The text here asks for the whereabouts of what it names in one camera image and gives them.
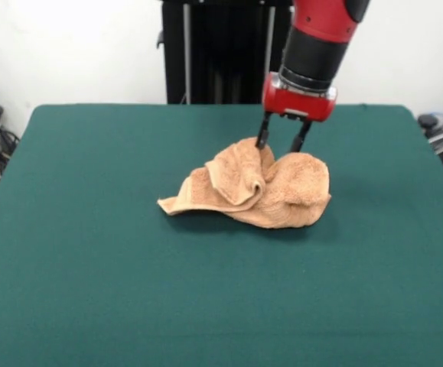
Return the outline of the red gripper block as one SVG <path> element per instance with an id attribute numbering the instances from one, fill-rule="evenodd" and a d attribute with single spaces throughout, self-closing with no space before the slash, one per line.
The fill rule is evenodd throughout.
<path id="1" fill-rule="evenodd" d="M 257 135 L 256 147 L 263 149 L 266 146 L 269 137 L 269 121 L 273 113 L 294 116 L 296 119 L 307 119 L 302 122 L 289 149 L 290 152 L 300 152 L 312 122 L 326 121 L 333 112 L 336 101 L 337 88 L 335 86 L 331 86 L 323 93 L 303 91 L 284 83 L 276 72 L 270 72 L 265 78 L 262 89 L 262 106 L 265 112 Z"/>

